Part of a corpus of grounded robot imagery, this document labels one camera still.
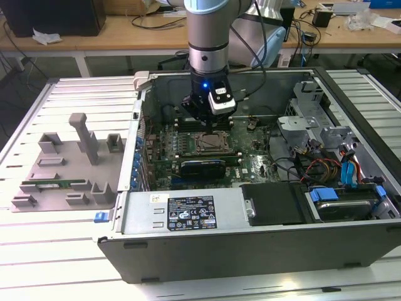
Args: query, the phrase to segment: power supply label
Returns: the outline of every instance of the power supply label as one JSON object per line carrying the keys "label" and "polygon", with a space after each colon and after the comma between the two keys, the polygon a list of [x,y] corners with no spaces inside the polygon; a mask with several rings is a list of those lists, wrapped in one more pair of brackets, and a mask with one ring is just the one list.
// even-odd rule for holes
{"label": "power supply label", "polygon": [[167,228],[170,231],[217,228],[212,196],[169,198],[167,214]]}

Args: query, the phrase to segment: gray metal chassis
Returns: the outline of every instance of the gray metal chassis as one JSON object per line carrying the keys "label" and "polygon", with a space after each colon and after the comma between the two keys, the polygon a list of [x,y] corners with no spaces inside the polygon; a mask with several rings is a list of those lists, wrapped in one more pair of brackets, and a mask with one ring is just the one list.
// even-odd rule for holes
{"label": "gray metal chassis", "polygon": [[[398,194],[401,191],[388,169],[378,159],[376,153],[350,122],[328,87],[310,72],[316,83],[328,96],[331,105],[346,121],[347,126],[358,137],[361,145],[356,149],[360,160],[365,160],[372,170],[381,172],[387,180],[386,189]],[[163,75],[138,75],[137,87],[147,86],[149,78]],[[145,93],[135,106],[140,113]],[[123,166],[132,166],[133,150],[139,120],[133,120],[127,140]],[[233,193],[237,198],[227,198],[221,189],[202,191],[169,191],[170,197],[182,195],[213,195],[216,203],[217,220],[222,218],[227,226],[214,230],[169,232],[135,228],[135,209],[149,205],[150,193],[129,193],[128,172],[120,175],[117,204],[113,216],[111,232],[98,239],[98,246],[128,283],[169,282],[203,278],[239,277],[268,273],[298,272],[331,268],[366,267],[395,247],[401,245],[400,219],[381,219],[374,221],[342,222],[327,224],[304,224],[296,226],[258,226],[247,225],[246,215],[238,217],[237,225],[229,218],[227,200],[240,206],[243,201],[240,191]]]}

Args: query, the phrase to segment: blue latch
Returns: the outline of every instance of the blue latch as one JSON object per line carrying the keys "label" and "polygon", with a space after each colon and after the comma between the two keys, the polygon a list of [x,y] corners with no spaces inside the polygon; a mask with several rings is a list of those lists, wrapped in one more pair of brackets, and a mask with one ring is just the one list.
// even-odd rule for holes
{"label": "blue latch", "polygon": [[352,163],[343,162],[343,164],[341,165],[341,182],[355,188],[357,185],[352,182],[354,172],[355,166]]}
{"label": "blue latch", "polygon": [[97,212],[97,214],[95,215],[95,218],[93,219],[93,222],[95,224],[98,223],[108,223],[108,213],[106,212]]}
{"label": "blue latch", "polygon": [[333,188],[315,188],[310,192],[310,195],[314,203],[336,201],[338,199],[337,193]]}
{"label": "blue latch", "polygon": [[141,146],[143,144],[143,139],[141,137],[137,137],[137,145]]}
{"label": "blue latch", "polygon": [[380,185],[376,186],[376,192],[380,196],[380,199],[383,199],[387,195],[386,190]]}

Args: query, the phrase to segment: desk leg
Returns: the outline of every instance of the desk leg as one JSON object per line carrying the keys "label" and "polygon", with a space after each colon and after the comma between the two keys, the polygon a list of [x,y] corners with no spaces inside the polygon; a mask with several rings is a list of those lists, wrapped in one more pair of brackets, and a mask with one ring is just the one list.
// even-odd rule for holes
{"label": "desk leg", "polygon": [[86,62],[86,58],[84,56],[76,56],[75,61],[76,61],[76,64],[78,65],[78,69],[80,70],[81,77],[91,77],[92,76],[92,73]]}
{"label": "desk leg", "polygon": [[282,49],[280,51],[280,57],[278,60],[278,68],[288,68],[291,57],[293,56],[293,51],[289,49]]}
{"label": "desk leg", "polygon": [[10,62],[11,66],[17,69],[18,72],[22,72],[25,71],[22,59],[23,58],[8,58],[8,61]]}
{"label": "desk leg", "polygon": [[350,57],[348,58],[348,61],[347,61],[346,65],[345,65],[344,67],[345,67],[345,68],[354,68],[352,63],[353,63],[353,61],[354,61],[354,59],[355,59],[356,56],[357,56],[356,54],[350,55]]}
{"label": "desk leg", "polygon": [[131,60],[131,56],[127,55],[125,57],[125,60],[127,61],[127,66],[128,66],[128,70],[132,71],[133,70],[133,66],[132,66],[132,60]]}

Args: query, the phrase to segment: wooden desk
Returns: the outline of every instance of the wooden desk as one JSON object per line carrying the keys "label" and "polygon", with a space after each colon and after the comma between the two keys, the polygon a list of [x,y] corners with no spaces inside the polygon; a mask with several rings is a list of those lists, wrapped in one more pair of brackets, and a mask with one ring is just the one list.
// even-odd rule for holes
{"label": "wooden desk", "polygon": [[[143,26],[158,26],[179,18],[152,16],[143,19]],[[22,57],[3,30],[0,22],[0,50],[10,58]],[[151,31],[132,26],[125,16],[107,16],[106,23],[98,36],[62,36],[62,42],[41,45],[32,38],[11,37],[17,46],[32,57],[68,56],[76,60],[82,77],[90,77],[86,63],[89,56],[126,56],[128,68],[132,69],[130,56],[135,55],[173,55],[178,50],[187,49],[186,22],[181,27],[165,31]]]}
{"label": "wooden desk", "polygon": [[[334,0],[332,2],[344,2],[345,0]],[[318,0],[304,0],[307,7],[298,8],[295,10],[295,18],[299,18],[302,12],[315,8]],[[384,17],[400,18],[401,9],[373,9]],[[393,34],[392,32],[374,27],[373,30],[350,31],[345,27],[345,18],[336,16],[330,20],[327,28],[319,28],[321,32],[321,40],[318,45],[313,48],[313,53],[399,53],[401,52],[401,35]],[[313,15],[307,16],[304,20],[312,22]],[[301,29],[317,33],[313,27],[301,23]],[[298,38],[296,29],[291,28],[288,41],[285,42],[281,50],[279,60],[280,67],[288,67],[288,63],[294,54]]]}
{"label": "wooden desk", "polygon": [[[295,16],[312,9],[318,0],[305,0],[307,7],[296,9]],[[381,16],[398,18],[401,9],[376,9]],[[143,20],[145,26],[157,26],[176,20],[163,16],[150,16]],[[305,18],[311,22],[312,16]],[[321,28],[321,41],[313,48],[313,53],[398,53],[401,52],[401,35],[393,34],[386,29],[375,28],[373,31],[351,32],[344,26],[345,17],[337,16],[330,21],[327,28]],[[178,50],[187,49],[187,28],[185,21],[182,27],[165,31],[151,31],[133,27],[125,16],[108,16],[106,24],[98,36],[63,36],[63,41],[57,44],[43,46],[31,38],[16,38],[13,41],[28,56],[70,56],[74,57],[82,77],[90,76],[86,63],[89,56],[126,56],[131,68],[129,56],[135,55],[173,55]],[[302,29],[315,31],[307,24]],[[294,54],[298,40],[293,28],[289,40],[280,51],[279,66],[286,67]],[[7,39],[3,27],[0,27],[0,50],[7,57],[22,56]]]}

